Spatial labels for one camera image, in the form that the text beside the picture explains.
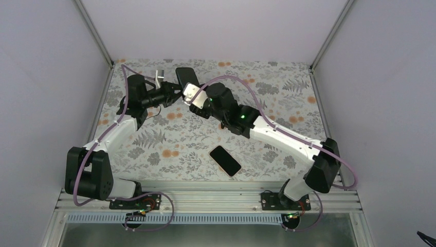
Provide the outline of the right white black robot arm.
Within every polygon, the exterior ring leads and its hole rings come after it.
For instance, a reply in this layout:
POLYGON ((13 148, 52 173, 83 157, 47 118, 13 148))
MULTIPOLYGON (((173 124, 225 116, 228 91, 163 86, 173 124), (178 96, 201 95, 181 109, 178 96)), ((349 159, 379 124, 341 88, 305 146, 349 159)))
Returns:
POLYGON ((288 179, 282 186, 278 196, 282 208, 292 209, 312 191, 330 192, 341 166, 340 161, 331 156, 339 155, 337 141, 312 139, 263 118, 258 109, 238 104, 231 90, 222 83, 207 86, 205 90, 188 83, 183 98, 196 115, 205 119, 214 117, 231 133, 287 151, 307 166, 306 173, 288 179))

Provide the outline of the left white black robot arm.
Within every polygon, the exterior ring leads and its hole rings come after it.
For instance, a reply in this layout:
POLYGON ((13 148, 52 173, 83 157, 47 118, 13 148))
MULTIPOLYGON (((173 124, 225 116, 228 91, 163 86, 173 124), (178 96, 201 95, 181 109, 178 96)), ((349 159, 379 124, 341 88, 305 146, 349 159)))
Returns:
POLYGON ((134 181, 115 178, 110 157, 144 124, 148 108, 169 107, 181 96, 179 84, 156 81, 134 74, 125 78, 126 96, 120 102, 116 119, 98 138, 83 147, 72 147, 66 158, 65 191, 95 200, 122 198, 129 208, 143 202, 134 181))

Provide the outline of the dark green smartphone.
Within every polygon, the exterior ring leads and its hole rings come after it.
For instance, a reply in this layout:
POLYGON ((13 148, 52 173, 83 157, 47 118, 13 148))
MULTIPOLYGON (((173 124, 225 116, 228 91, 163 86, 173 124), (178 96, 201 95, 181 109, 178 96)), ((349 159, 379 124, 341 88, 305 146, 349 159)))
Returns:
POLYGON ((177 81, 184 89, 189 83, 199 87, 199 81, 196 73, 191 67, 178 67, 175 70, 177 81))

